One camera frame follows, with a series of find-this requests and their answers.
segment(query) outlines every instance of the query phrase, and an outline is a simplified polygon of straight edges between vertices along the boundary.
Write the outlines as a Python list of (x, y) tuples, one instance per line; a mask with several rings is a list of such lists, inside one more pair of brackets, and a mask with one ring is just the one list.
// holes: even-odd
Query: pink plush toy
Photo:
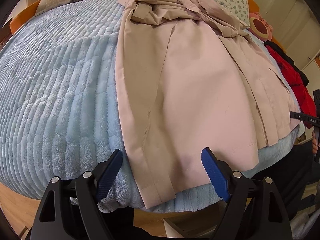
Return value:
[(249, 31), (262, 41), (272, 39), (273, 27), (269, 25), (258, 12), (249, 13)]

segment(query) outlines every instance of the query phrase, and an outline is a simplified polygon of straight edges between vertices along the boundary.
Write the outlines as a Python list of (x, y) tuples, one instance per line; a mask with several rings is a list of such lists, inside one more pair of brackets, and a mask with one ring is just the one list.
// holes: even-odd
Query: black pants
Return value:
[(252, 177), (258, 180), (264, 177), (273, 179), (290, 220), (295, 217), (305, 187), (311, 179), (313, 159), (309, 144), (296, 145), (284, 158)]

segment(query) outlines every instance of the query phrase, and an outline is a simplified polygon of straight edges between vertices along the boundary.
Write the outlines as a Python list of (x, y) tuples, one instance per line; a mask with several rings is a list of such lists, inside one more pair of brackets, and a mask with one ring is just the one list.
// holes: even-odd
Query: bed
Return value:
[[(0, 52), (2, 184), (40, 199), (53, 176), (78, 177), (118, 148), (124, 163), (99, 207), (104, 212), (128, 205), (145, 209), (125, 155), (117, 109), (115, 55), (122, 12), (117, 0), (83, 0), (16, 28)], [(297, 126), (277, 144), (260, 149), (259, 164), (244, 174), (252, 177), (276, 163), (303, 132)], [(218, 200), (207, 184), (177, 193), (149, 211), (197, 211)]]

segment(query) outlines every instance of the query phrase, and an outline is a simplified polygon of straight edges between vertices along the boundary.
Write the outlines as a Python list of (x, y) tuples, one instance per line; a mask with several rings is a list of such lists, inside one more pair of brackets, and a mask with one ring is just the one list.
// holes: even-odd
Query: human hand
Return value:
[(318, 150), (318, 145), (317, 145), (317, 140), (316, 140), (316, 134), (313, 131), (312, 132), (312, 152), (313, 154), (316, 154)]

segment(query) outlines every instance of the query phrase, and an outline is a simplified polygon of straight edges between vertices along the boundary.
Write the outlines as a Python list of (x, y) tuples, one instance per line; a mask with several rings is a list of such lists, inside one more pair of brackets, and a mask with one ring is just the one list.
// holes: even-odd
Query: wooden floor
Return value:
[[(40, 201), (19, 195), (0, 183), (0, 205), (14, 231), (19, 235), (25, 227), (32, 227)], [(153, 236), (166, 236), (163, 218), (184, 216), (192, 212), (155, 214), (135, 210), (134, 225), (143, 228)]]

